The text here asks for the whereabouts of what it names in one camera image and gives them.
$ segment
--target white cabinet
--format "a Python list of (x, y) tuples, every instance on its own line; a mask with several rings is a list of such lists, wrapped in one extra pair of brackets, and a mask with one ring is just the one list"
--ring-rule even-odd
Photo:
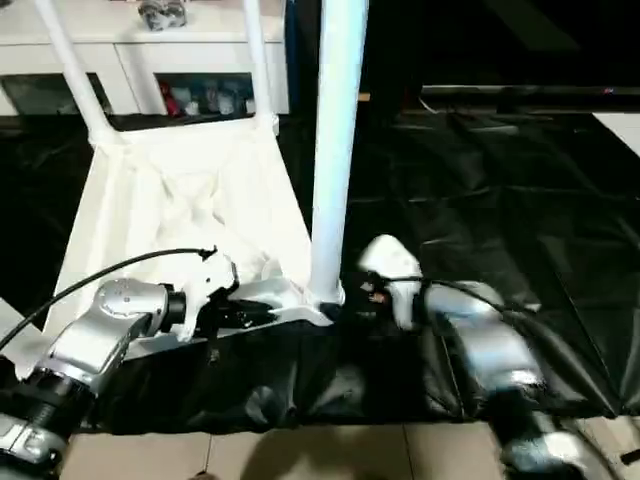
[[(244, 81), (251, 72), (242, 0), (189, 2), (187, 25), (163, 32), (150, 32), (144, 26), (135, 2), (55, 2), (86, 71), (94, 74), (92, 83), (98, 96), (105, 97), (104, 103), (115, 114), (166, 114), (158, 76), (197, 74), (208, 90), (205, 94), (214, 96), (214, 87), (233, 79), (232, 74)], [(260, 0), (276, 113), (289, 112), (284, 5), (284, 0)], [(61, 72), (33, 0), (16, 1), (1, 9), (0, 115), (31, 112), (38, 106), (45, 110), (42, 113), (51, 113), (56, 108), (51, 99), (59, 90), (65, 99), (58, 103), (72, 103), (61, 83)], [(18, 75), (30, 77), (21, 82), (24, 77)]]
[[(117, 114), (137, 113), (115, 46), (77, 45), (77, 51), (105, 106)], [(73, 104), (51, 45), (0, 45), (0, 87), (0, 115), (56, 113)]]

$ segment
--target white pole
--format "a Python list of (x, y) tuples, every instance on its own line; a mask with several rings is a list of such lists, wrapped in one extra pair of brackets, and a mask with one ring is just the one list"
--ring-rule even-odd
[(309, 289), (342, 303), (339, 284), (368, 0), (324, 0)]
[(40, 17), (47, 27), (49, 38), (63, 65), (64, 78), (71, 89), (73, 98), (89, 130), (89, 141), (115, 143), (119, 141), (116, 131), (111, 128), (102, 111), (89, 77), (80, 65), (73, 44), (62, 26), (60, 16), (51, 0), (35, 0)]
[(269, 89), (269, 74), (267, 72), (267, 57), (264, 48), (262, 24), (260, 23), (259, 0), (244, 0), (245, 28), (253, 69), (251, 82), (253, 84), (253, 96), (256, 102), (256, 116), (263, 117), (269, 122), (274, 121), (271, 108), (271, 94)]

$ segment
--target black plastic sheet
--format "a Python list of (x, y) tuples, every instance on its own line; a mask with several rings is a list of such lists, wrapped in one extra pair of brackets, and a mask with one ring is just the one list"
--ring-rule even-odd
[[(514, 327), (547, 375), (543, 408), (573, 417), (640, 414), (640, 159), (590, 116), (437, 115), (384, 127), (363, 120), (345, 280), (375, 236), (395, 235), (429, 276), (484, 281), (539, 309)], [(159, 120), (117, 121), (130, 127)], [(37, 129), (24, 135), (39, 138)], [(14, 150), (3, 163), (27, 162), (21, 138), (6, 141)], [(313, 131), (284, 119), (279, 142), (309, 222)], [(49, 144), (41, 154), (67, 165), (61, 170), (73, 166), (78, 180), (83, 168), (86, 175), (86, 151), (68, 164), (56, 163), (65, 153)], [(62, 182), (56, 175), (63, 174), (51, 172), (52, 186)], [(77, 195), (81, 188), (78, 181)], [(15, 198), (11, 193), (7, 185), (3, 195)], [(20, 202), (12, 208), (16, 218)], [(58, 214), (70, 225), (73, 209)], [(35, 216), (20, 215), (31, 223), (27, 231), (51, 233)], [(11, 235), (23, 232), (16, 226)], [(51, 289), (43, 279), (55, 277), (62, 258), (53, 257), (34, 265), (29, 281), (3, 284), (0, 295), (11, 301), (34, 285)], [(390, 321), (363, 326), (346, 317), (326, 329), (296, 322), (128, 362), (91, 421), (122, 434), (224, 433), (481, 415), (455, 356), (431, 328), (406, 334)]]

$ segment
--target white shelf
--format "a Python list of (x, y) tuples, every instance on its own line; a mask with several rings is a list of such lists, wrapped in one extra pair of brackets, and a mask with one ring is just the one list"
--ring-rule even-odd
[[(109, 0), (56, 0), (76, 43), (247, 42), (242, 0), (186, 3), (187, 25), (149, 31), (136, 3)], [(266, 43), (284, 42), (284, 1), (260, 0)], [(33, 0), (15, 0), (0, 10), (0, 45), (48, 44)]]

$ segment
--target beige floor tile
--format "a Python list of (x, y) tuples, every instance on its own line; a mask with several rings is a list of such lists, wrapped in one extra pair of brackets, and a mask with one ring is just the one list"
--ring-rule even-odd
[(410, 480), (399, 426), (307, 427), (214, 437), (219, 480)]
[(497, 446), (482, 423), (406, 427), (415, 480), (502, 480)]
[(578, 420), (577, 424), (618, 472), (620, 478), (628, 480), (640, 478), (640, 462), (624, 465), (620, 459), (620, 455), (636, 450), (640, 446), (638, 433), (628, 417), (618, 417), (615, 420), (602, 417), (590, 418)]
[(210, 436), (79, 435), (62, 480), (187, 480), (207, 464)]

